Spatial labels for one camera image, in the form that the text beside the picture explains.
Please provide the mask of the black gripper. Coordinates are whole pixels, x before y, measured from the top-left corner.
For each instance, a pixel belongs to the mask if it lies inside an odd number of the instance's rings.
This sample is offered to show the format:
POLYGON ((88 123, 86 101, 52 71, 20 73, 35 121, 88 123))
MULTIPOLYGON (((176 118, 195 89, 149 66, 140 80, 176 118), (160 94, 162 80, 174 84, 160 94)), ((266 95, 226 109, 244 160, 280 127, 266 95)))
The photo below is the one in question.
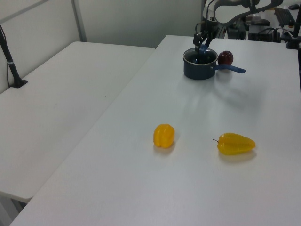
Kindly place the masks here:
POLYGON ((212 21, 201 22, 201 35, 195 33, 193 37, 193 44, 195 45, 196 52, 204 52, 202 43, 206 39, 205 45, 209 47, 212 39, 216 38, 218 34, 218 23, 212 21))

